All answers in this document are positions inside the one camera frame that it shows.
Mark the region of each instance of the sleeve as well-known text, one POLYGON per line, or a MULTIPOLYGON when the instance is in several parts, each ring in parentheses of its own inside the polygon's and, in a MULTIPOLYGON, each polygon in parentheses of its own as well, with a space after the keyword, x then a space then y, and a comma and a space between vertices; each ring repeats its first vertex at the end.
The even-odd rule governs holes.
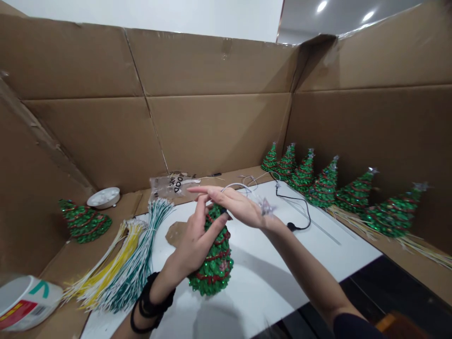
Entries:
POLYGON ((343 313, 334 319, 334 337, 336 339, 385 339, 374 326, 356 315, 343 313))

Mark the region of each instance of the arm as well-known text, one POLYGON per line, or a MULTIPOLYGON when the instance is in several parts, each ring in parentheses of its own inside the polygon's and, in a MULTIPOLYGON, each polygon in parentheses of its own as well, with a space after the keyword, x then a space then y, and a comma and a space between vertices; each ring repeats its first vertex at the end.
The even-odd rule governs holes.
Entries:
MULTIPOLYGON (((206 202, 207 196, 198 199, 195 213, 188 219, 187 228, 177 249, 165 262, 163 269, 152 284, 149 292, 149 300, 153 305, 161 304, 171 294, 171 292, 192 272, 196 271, 206 259, 216 237, 223 229, 228 214, 222 214, 217 218, 207 232, 204 230, 206 221, 206 202)), ((130 326, 130 312, 116 332, 112 339, 139 339, 149 338, 150 333, 135 333, 130 326)), ((146 329, 155 324, 156 318, 143 317, 138 307, 134 312, 134 324, 138 329, 146 329)))
POLYGON ((192 187, 188 190, 201 193, 200 198, 203 197, 202 194, 208 194, 239 221, 261 229, 330 328, 333 328, 334 319, 342 313, 365 319, 347 299, 333 276, 280 219, 274 216, 263 217, 257 204, 232 188, 227 188, 224 192, 221 192, 221 187, 216 186, 192 187))

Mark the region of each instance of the green sequin tree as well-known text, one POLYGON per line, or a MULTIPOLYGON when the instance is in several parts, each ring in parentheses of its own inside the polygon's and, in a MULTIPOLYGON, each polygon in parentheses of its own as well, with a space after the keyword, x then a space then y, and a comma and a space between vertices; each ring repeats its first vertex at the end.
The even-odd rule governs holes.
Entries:
POLYGON ((278 173, 282 181, 290 181, 292 171, 297 164, 295 163, 295 143, 291 143, 287 147, 286 154, 282 157, 278 163, 278 168, 274 171, 278 173))
POLYGON ((338 180, 338 159, 339 156, 336 155, 333 161, 323 169, 314 184, 309 188, 306 194, 308 203, 318 207, 330 207, 334 204, 334 195, 338 180))
POLYGON ((277 165, 278 160, 276 158, 276 142, 273 142, 272 149, 267 153, 260 167, 266 172, 271 172, 277 165))
POLYGON ((305 194, 309 191, 312 184, 314 164, 314 149, 309 148, 309 153, 302 163, 294 170, 290 179, 289 186, 305 194))
POLYGON ((378 173, 376 168, 369 170, 358 179, 336 192, 336 206, 352 213, 362 213, 369 206, 368 198, 372 189, 373 176, 378 173))
MULTIPOLYGON (((214 204, 206 215, 205 230, 207 231, 215 219, 226 210, 220 205, 214 204)), ((193 291, 199 291, 203 296, 214 295, 227 286, 230 279, 230 272, 234 266, 231 259, 231 249, 229 248, 229 238, 231 234, 225 226, 213 243, 199 270, 193 272, 188 277, 189 285, 193 291)))
POLYGON ((366 221, 367 226, 386 236, 401 237, 412 226, 420 196, 427 188, 427 183, 414 184, 411 191, 366 208, 361 219, 366 221))
POLYGON ((104 234, 112 220, 109 216, 98 213, 90 207, 77 206, 71 200, 61 199, 58 202, 67 228, 72 238, 79 243, 90 242, 104 234))

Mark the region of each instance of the hand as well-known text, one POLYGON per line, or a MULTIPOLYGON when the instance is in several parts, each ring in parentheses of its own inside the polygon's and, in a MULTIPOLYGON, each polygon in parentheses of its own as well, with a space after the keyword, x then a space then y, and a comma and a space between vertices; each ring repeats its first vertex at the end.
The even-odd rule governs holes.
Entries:
POLYGON ((162 271, 151 288, 150 298, 153 303, 160 303, 180 284, 189 274, 201 267, 207 257, 212 244, 229 219, 227 213, 219 216, 204 230, 206 223, 207 195, 199 197, 195 213, 188 218, 187 228, 173 254, 167 259, 162 271))
POLYGON ((221 192, 222 189, 218 186, 198 186, 187 190, 192 193, 201 193, 198 201, 205 199, 208 194, 212 201, 226 208, 239 221, 250 227, 266 229, 274 223, 275 219, 278 220, 276 217, 262 216, 260 207, 240 192, 229 187, 221 192))

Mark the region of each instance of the wire bundle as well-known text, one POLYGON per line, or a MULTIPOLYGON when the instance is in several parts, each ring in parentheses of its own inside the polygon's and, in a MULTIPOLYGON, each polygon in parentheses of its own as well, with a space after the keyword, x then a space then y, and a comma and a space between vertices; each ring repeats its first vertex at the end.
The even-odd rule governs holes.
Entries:
POLYGON ((83 300, 81 308, 91 311, 99 305, 99 299, 104 290, 137 249, 140 235, 146 229, 146 223, 138 219, 131 219, 124 223, 129 233, 120 251, 114 260, 90 277, 79 291, 77 300, 83 300))
MULTIPOLYGON (((354 227, 356 227, 357 229, 359 229, 361 232, 363 232, 369 239, 371 239, 372 241, 377 240, 376 236, 382 235, 385 236, 384 234, 368 227, 366 225, 365 221, 362 221, 360 218, 356 218, 353 215, 350 215, 349 213, 346 213, 344 210, 342 210, 341 208, 332 205, 329 208, 326 209, 330 214, 333 215, 333 217, 339 217, 341 219, 346 220, 349 224, 353 225, 354 227)), ((412 253, 410 251, 414 250, 416 252, 418 252, 419 254, 423 255, 424 257, 436 262, 438 265, 441 265, 449 270, 452 270, 452 257, 447 255, 447 254, 440 254, 437 253, 425 246, 422 246, 421 244, 413 241, 412 239, 410 239, 408 236, 410 237, 414 237, 414 238, 419 238, 416 237, 415 235, 412 235, 411 233, 407 233, 405 236, 400 237, 400 238, 395 238, 395 240, 400 243, 400 245, 402 246, 402 248, 404 250, 409 251, 410 253, 412 253)))
POLYGON ((172 212, 174 204, 159 198, 149 201, 149 224, 132 256, 114 276, 99 298, 95 310, 117 313, 131 307, 138 299, 146 279, 153 273, 152 248, 157 229, 172 212))
POLYGON ((121 239, 124 236, 124 233, 126 232, 126 222, 123 222, 119 228, 118 233, 116 234, 115 239, 113 240, 112 244, 108 248, 107 252, 105 252, 104 256, 99 260, 99 262, 88 272, 86 273, 83 278, 81 278, 79 281, 72 284, 70 287, 68 287, 64 293, 62 298, 62 305, 67 303, 72 297, 76 297, 79 295, 80 291, 84 288, 86 282, 89 280, 89 278, 97 271, 99 267, 107 260, 107 258, 112 253, 115 246, 121 241, 121 239))

